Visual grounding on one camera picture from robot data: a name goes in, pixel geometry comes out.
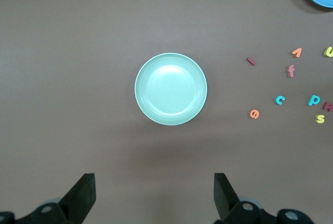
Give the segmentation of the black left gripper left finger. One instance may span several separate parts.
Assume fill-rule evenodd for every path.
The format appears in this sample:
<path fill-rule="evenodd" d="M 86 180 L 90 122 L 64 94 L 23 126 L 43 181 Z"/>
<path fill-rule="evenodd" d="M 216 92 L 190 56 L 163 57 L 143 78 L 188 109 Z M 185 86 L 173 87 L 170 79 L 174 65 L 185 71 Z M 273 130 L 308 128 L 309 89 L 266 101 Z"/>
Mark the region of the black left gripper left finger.
<path fill-rule="evenodd" d="M 46 203 L 30 214 L 16 219 L 14 213 L 1 212 L 1 223 L 82 223 L 96 202 L 95 174 L 86 173 L 60 199 Z"/>

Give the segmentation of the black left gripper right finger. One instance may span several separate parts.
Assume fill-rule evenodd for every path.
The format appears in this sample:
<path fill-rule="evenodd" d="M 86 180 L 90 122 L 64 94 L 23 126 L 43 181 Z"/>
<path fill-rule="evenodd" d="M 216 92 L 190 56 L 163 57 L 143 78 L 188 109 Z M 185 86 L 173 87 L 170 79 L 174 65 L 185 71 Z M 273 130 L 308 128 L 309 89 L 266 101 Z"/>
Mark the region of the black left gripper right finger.
<path fill-rule="evenodd" d="M 281 209 L 273 216 L 255 203 L 240 200 L 224 173 L 214 174 L 214 202 L 220 217 L 216 223 L 313 223 L 295 209 Z"/>

